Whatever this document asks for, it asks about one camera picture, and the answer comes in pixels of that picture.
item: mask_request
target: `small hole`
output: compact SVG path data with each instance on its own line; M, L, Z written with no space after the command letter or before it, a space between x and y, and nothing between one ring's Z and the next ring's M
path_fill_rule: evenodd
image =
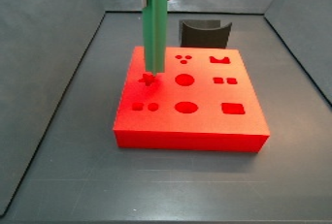
M210 56L210 63L230 64L230 60L229 60L229 57L218 59L214 56Z
M213 78L213 83L223 83L223 78Z
M135 112L142 111L143 110L143 105L144 105L143 103L134 103L132 107L131 107L132 111L135 111Z
M158 111L158 109L159 109L159 105L155 104L155 103L151 103L151 104L147 105L147 109L148 109L151 112L155 112L155 111Z
M181 86L190 86L194 83L194 78L189 74L179 74L175 77L175 82Z
M227 78L227 84L237 84L235 78Z
M193 102L179 102L175 105L175 110L181 113L197 112L198 106Z
M243 106L241 104L222 103L223 113L245 114Z

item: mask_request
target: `green rod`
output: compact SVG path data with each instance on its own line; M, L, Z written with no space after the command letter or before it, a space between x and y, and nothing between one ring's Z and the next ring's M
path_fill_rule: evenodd
M143 8L144 70L164 72L167 0L146 0Z

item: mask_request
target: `rectangular hole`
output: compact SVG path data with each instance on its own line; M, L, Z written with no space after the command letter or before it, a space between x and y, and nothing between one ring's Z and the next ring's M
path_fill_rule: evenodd
M234 103L222 103L222 110L226 114L245 114L243 106Z
M213 83L223 83L223 78L213 78Z
M226 78L227 84L237 84L235 78Z

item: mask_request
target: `red foam block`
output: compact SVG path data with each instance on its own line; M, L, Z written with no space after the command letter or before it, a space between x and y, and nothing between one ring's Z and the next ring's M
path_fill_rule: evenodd
M235 49L166 48L166 73L134 50L112 131L119 147L258 152L269 127Z

